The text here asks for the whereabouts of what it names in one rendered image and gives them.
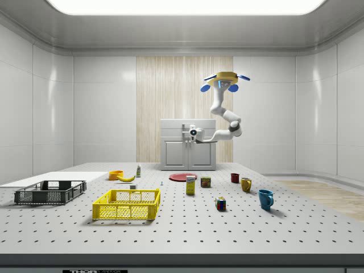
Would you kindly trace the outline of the dark grey basket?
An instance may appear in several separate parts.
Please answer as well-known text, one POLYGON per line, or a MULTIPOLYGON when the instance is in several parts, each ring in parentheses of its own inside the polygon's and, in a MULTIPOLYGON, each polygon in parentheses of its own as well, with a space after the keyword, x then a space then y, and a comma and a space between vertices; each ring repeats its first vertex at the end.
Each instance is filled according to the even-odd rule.
POLYGON ((14 202, 18 205, 63 205, 85 191, 85 180, 43 180, 16 190, 14 202))

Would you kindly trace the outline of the yellow basket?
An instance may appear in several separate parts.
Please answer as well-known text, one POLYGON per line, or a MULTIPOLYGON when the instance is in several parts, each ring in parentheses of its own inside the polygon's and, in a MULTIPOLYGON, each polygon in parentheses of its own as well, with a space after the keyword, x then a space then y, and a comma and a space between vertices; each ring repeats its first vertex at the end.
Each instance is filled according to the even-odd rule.
POLYGON ((160 189, 112 189, 97 199, 92 218, 105 220, 153 220, 160 205, 160 189))

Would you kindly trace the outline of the yellow carton box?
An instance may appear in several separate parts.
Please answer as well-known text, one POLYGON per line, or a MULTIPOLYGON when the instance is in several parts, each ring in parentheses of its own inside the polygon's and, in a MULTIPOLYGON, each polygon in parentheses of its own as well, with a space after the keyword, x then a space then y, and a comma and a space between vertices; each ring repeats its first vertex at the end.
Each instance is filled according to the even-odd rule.
POLYGON ((186 194, 187 195, 194 195, 195 194, 195 182, 196 182, 196 176, 195 175, 187 175, 186 176, 186 194))

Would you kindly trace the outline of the drone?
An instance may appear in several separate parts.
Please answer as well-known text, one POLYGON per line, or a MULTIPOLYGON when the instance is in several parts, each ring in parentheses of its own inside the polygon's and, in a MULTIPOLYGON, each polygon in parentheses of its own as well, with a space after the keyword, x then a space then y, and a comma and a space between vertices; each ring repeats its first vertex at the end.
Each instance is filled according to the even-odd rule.
POLYGON ((219 87, 223 86, 223 84, 222 84, 223 81, 228 81, 229 82, 228 90, 230 92, 236 92, 238 90, 238 85, 236 84, 238 82, 238 78, 250 81, 250 78, 248 78, 244 75, 236 74, 234 72, 218 72, 218 73, 212 74, 212 75, 204 78, 204 81, 207 81, 207 83, 204 84, 200 90, 202 92, 206 92, 207 90, 210 89, 210 87, 213 86, 213 83, 215 81, 218 81, 219 87))

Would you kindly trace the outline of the white cabinet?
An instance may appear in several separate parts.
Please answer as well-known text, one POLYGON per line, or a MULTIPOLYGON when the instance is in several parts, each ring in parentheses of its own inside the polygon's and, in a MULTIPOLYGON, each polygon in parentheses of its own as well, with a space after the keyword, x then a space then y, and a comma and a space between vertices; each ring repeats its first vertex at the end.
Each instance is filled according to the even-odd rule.
POLYGON ((161 119, 160 157, 162 170, 215 170, 216 144, 197 144, 197 128, 210 139, 216 130, 214 119, 161 119))

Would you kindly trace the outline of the white board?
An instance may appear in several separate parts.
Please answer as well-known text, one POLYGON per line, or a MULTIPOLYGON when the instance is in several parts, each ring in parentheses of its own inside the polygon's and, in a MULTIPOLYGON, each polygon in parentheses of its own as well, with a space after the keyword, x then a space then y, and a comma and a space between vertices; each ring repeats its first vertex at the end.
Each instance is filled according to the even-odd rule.
POLYGON ((105 174, 107 174, 107 172, 48 172, 41 175, 29 177, 27 179, 22 179, 14 181, 12 183, 0 185, 0 188, 23 188, 44 180, 92 181, 105 174))

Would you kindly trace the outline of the blue mug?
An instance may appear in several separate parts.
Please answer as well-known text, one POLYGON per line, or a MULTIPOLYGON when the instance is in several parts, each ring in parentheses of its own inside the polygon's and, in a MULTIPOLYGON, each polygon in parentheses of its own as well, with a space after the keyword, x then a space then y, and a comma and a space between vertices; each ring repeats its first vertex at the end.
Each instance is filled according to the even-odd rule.
POLYGON ((274 204, 273 192, 266 189, 260 189, 258 196, 261 208, 270 210, 270 207, 274 204))

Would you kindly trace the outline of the red plate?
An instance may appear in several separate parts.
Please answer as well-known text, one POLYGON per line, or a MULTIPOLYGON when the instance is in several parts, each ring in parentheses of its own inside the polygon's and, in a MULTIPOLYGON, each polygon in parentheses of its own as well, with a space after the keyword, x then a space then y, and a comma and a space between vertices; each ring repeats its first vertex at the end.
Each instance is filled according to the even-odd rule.
POLYGON ((194 179, 197 179, 197 175, 194 173, 174 173, 169 176, 169 179, 176 182, 186 182, 187 176, 193 176, 194 179))

